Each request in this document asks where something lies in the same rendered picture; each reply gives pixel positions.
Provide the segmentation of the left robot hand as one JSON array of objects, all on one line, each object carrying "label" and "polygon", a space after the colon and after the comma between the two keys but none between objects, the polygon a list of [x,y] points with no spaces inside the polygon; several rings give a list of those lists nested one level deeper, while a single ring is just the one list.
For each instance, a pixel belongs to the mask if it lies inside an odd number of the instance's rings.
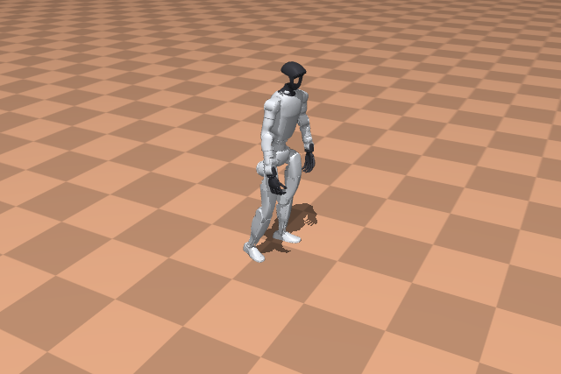
[{"label": "left robot hand", "polygon": [[306,152],[306,156],[305,156],[305,163],[302,170],[306,167],[305,170],[303,170],[303,172],[306,171],[305,173],[310,173],[313,170],[313,167],[315,166],[315,159],[312,153],[314,151],[314,145],[311,143],[309,145],[309,150],[306,150],[304,148],[304,151]]}]

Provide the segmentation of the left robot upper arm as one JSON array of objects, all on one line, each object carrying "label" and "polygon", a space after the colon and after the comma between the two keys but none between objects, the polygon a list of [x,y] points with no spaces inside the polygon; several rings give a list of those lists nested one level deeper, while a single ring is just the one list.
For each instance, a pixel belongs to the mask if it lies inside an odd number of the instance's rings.
[{"label": "left robot upper arm", "polygon": [[303,95],[302,110],[301,110],[301,113],[300,113],[300,115],[299,115],[297,124],[298,124],[299,126],[303,126],[303,125],[306,125],[306,124],[309,123],[309,118],[308,118],[308,116],[306,115],[306,111],[307,111],[307,100],[308,100],[308,98],[309,98],[309,94],[308,94],[307,92],[303,91],[303,90],[300,90],[300,89],[297,89],[297,90],[299,90],[299,91],[302,93],[302,95]]}]

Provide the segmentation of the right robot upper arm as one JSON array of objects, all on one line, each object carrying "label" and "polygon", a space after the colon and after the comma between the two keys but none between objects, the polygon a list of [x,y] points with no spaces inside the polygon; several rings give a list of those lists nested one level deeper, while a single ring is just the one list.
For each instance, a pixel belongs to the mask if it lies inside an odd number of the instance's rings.
[{"label": "right robot upper arm", "polygon": [[270,98],[269,100],[266,100],[265,104],[264,104],[264,119],[263,119],[263,124],[262,124],[262,130],[261,130],[261,140],[262,140],[262,136],[266,133],[270,134],[272,136],[272,142],[275,140],[275,136],[274,134],[270,131],[273,128],[274,125],[274,119],[276,118],[276,114],[280,111],[281,109],[281,99],[278,97],[273,97]]}]

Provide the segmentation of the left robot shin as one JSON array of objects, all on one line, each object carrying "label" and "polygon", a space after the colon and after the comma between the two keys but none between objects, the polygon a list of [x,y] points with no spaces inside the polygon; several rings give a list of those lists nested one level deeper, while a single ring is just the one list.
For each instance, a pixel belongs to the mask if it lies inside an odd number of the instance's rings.
[{"label": "left robot shin", "polygon": [[284,232],[286,233],[286,227],[288,226],[288,219],[291,214],[292,204],[293,198],[284,205],[279,203],[276,205],[276,215],[279,221],[279,235],[284,235]]}]

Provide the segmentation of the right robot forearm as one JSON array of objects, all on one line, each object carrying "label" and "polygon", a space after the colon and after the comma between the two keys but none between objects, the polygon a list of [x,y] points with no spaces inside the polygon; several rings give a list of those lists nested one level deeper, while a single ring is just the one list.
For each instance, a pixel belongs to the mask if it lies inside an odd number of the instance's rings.
[{"label": "right robot forearm", "polygon": [[273,174],[272,167],[275,164],[275,160],[273,158],[273,146],[271,145],[271,143],[272,143],[272,136],[268,133],[264,134],[261,140],[261,150],[263,151],[263,155],[264,155],[263,157],[264,157],[265,173],[267,175]]}]

